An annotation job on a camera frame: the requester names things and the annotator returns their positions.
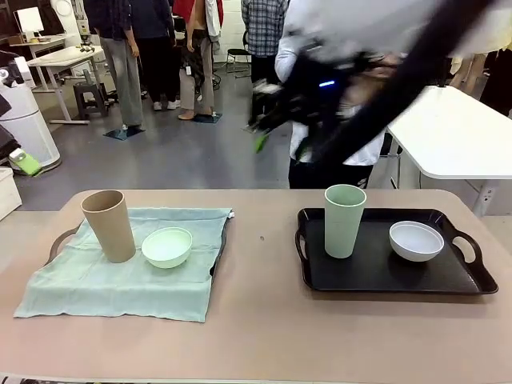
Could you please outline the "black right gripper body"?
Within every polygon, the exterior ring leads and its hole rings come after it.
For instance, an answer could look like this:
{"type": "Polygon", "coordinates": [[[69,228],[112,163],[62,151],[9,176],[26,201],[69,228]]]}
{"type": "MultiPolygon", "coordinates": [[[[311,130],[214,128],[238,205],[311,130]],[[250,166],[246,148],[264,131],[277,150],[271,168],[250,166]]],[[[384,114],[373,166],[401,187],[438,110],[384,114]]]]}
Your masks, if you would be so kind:
{"type": "Polygon", "coordinates": [[[338,125],[338,106],[350,79],[362,72],[362,52],[342,57],[325,40],[285,35],[294,62],[275,96],[277,116],[309,126],[314,133],[331,132],[338,125]]]}

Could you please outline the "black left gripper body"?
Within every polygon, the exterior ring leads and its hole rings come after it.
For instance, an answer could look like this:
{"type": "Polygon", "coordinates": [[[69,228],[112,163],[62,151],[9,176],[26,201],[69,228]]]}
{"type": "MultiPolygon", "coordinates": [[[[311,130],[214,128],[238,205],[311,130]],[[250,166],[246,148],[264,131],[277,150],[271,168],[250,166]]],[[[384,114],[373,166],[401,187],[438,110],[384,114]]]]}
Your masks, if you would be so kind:
{"type": "MultiPolygon", "coordinates": [[[[8,101],[0,96],[0,116],[2,117],[4,114],[11,110],[11,105],[8,101]]],[[[19,143],[14,138],[11,132],[5,129],[3,126],[0,126],[0,148],[1,151],[14,151],[19,148],[19,143]]]]}

